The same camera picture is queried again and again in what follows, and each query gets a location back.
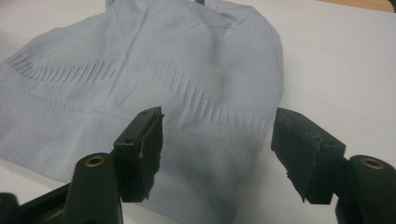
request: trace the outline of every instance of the knit garment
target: knit garment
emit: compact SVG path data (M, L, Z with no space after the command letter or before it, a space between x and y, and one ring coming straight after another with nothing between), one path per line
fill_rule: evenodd
M0 157L68 182L161 106L163 152L143 206L182 223L231 223L282 87L276 31L252 7L106 1L0 64Z

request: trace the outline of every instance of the white table surface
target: white table surface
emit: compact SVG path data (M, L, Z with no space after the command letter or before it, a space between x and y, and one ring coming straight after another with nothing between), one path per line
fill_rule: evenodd
M299 111L344 142L346 158L369 155L396 166L396 14L315 0L233 0L254 6L284 48L280 106ZM33 37L105 10L98 0L0 0L0 61ZM336 223L332 205L302 203L270 150L271 134L236 223ZM63 183L0 160L0 191L20 203ZM135 204L124 223L176 223Z

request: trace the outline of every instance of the light blue fabric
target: light blue fabric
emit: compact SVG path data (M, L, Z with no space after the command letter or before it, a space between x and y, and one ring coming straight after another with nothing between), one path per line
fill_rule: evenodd
M219 0L107 1L0 65L0 157L67 182L160 105L160 172L143 206L183 223L231 223L282 94L276 31Z

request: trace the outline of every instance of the knit texture pattern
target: knit texture pattern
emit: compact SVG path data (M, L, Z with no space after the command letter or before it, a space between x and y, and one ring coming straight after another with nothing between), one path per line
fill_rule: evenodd
M232 223L280 100L279 36L254 8L108 0L0 64L0 158L63 182L142 110L163 153L141 203L181 223Z

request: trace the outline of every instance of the brass screw hole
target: brass screw hole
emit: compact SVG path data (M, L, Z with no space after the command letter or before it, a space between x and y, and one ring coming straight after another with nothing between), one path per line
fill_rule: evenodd
M94 167L102 164L103 162L105 162L105 158L103 156L95 156L85 160L85 166Z
M361 159L361 162L364 165L366 165L366 166L368 166L368 167L370 167L372 169L375 169L375 170L383 170L383 169L385 169L385 165L382 162L378 161L378 160L374 160L374 159L370 159L370 158L363 158L363 159Z

